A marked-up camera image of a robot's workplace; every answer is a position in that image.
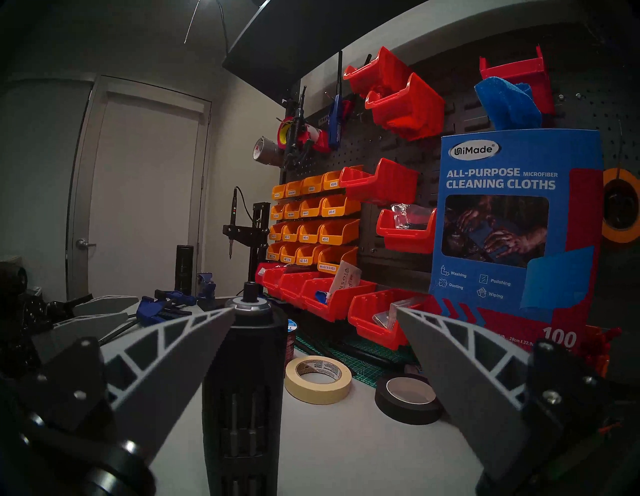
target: masking tape roll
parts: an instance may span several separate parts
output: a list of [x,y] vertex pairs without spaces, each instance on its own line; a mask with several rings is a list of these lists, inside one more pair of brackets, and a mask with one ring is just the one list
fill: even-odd
[[[626,182],[636,193],[636,202],[640,198],[640,180],[629,171],[617,168],[607,169],[603,173],[605,192],[610,183],[616,181]],[[636,216],[635,222],[626,229],[616,229],[605,220],[602,221],[602,235],[615,243],[630,243],[640,237],[640,216]]]
[[[318,372],[335,380],[330,384],[315,384],[304,374]],[[294,398],[311,404],[337,403],[349,394],[351,372],[342,363],[325,356],[304,356],[287,364],[284,386]]]

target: black tape roll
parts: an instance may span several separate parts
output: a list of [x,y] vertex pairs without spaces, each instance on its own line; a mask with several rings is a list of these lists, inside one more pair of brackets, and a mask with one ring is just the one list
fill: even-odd
[[388,374],[378,379],[376,405],[387,417],[414,426],[435,422],[443,410],[429,381],[416,374]]

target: orange storage bin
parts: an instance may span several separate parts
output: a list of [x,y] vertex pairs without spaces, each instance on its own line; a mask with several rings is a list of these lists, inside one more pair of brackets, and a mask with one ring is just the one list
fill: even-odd
[[300,217],[318,217],[320,215],[320,203],[324,198],[308,198],[300,204]]
[[333,293],[326,305],[317,301],[316,291],[329,291],[332,282],[332,277],[308,280],[302,287],[300,294],[300,300],[305,306],[305,310],[329,322],[346,319],[349,306],[355,296],[376,290],[376,283],[360,281],[358,286],[339,289]]
[[[354,165],[349,169],[362,170],[362,165]],[[340,186],[340,170],[332,170],[331,172],[325,172],[322,176],[322,187],[324,191],[330,189],[338,189]]]
[[288,301],[294,307],[305,310],[306,306],[300,298],[300,293],[302,292],[302,287],[305,282],[312,280],[315,277],[323,277],[333,280],[332,277],[327,277],[325,274],[320,274],[320,272],[315,271],[291,272],[289,274],[284,274],[280,279],[280,294],[282,295],[282,300]]
[[325,220],[312,220],[309,222],[303,222],[302,227],[300,228],[298,241],[301,243],[312,243],[315,244],[318,242],[318,232],[324,224]]
[[326,196],[320,203],[322,217],[342,217],[360,212],[360,202],[350,200],[346,195]]
[[269,227],[269,239],[272,241],[280,241],[282,239],[282,229],[286,225],[286,222],[280,222]]
[[360,236],[360,219],[327,221],[320,226],[321,244],[347,244]]
[[282,248],[280,249],[280,262],[283,264],[295,264],[296,263],[296,251],[302,246],[301,243],[288,243],[283,241]]
[[340,173],[340,187],[347,197],[375,205],[412,204],[418,173],[392,160],[380,159],[375,174],[345,167]]
[[436,235],[436,209],[429,217],[427,229],[397,229],[394,213],[382,210],[378,217],[376,233],[385,238],[385,248],[396,252],[433,253]]
[[323,250],[328,250],[325,244],[304,244],[296,251],[296,265],[311,266],[318,263],[318,257]]
[[329,246],[318,255],[318,270],[328,274],[336,274],[340,262],[345,261],[351,265],[358,263],[357,246]]
[[322,175],[314,175],[302,180],[302,186],[300,187],[301,195],[319,193],[320,191],[322,191]]
[[281,200],[284,198],[284,190],[287,187],[286,184],[278,184],[277,186],[273,186],[271,190],[271,197],[274,200]]
[[396,93],[406,86],[410,75],[411,69],[384,47],[364,67],[356,69],[349,65],[344,70],[345,81],[349,81],[353,92],[362,98],[366,98],[371,90],[384,96]]
[[278,241],[277,243],[270,244],[269,248],[267,248],[267,260],[278,262],[280,260],[280,250],[285,244],[288,243],[285,241]]
[[276,298],[282,298],[280,292],[280,279],[284,275],[286,267],[277,267],[265,270],[262,275],[262,285],[269,291],[269,294]]
[[286,220],[297,219],[300,217],[300,203],[289,202],[284,206],[282,217]]
[[282,229],[282,241],[294,243],[298,240],[298,233],[302,222],[287,222],[287,225]]
[[[393,328],[385,329],[373,321],[373,316],[380,312],[386,312],[394,301],[406,300],[420,295],[421,293],[406,291],[404,289],[387,289],[386,291],[356,296],[353,298],[351,307],[349,308],[349,323],[356,327],[356,331],[360,336],[386,348],[398,349],[398,346],[409,344],[400,324],[396,321]],[[425,304],[428,301],[435,301],[435,299],[429,297],[428,294],[422,296],[424,296],[425,299],[422,303],[418,303],[409,308],[425,310]]]
[[284,189],[285,198],[291,198],[292,196],[300,196],[300,188],[302,188],[302,181],[288,182]]
[[275,204],[271,207],[271,220],[281,220],[285,205]]
[[444,100],[416,73],[406,88],[389,96],[369,92],[364,103],[373,122],[413,141],[437,136],[444,128]]

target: black tool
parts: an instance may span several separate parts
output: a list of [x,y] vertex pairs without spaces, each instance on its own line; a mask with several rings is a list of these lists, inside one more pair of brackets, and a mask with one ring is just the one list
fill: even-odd
[[[238,204],[238,191],[234,188],[234,199],[231,200],[231,220],[229,221],[229,225],[236,225],[236,209]],[[231,254],[234,249],[234,240],[232,237],[229,238],[229,260],[231,260]]]
[[[239,243],[251,248],[249,254],[249,275],[250,282],[255,281],[255,272],[258,264],[263,261],[267,255],[267,236],[269,234],[269,203],[253,204],[253,218],[251,227],[237,226],[234,222],[229,225],[222,226],[222,234],[229,238],[229,241],[238,241]],[[234,220],[235,215],[232,213],[231,218]]]

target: unimade logo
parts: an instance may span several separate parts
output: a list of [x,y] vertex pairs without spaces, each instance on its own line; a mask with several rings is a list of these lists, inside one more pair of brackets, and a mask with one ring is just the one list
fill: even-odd
[[500,145],[490,140],[470,140],[449,150],[449,155],[458,160],[480,160],[493,157]]

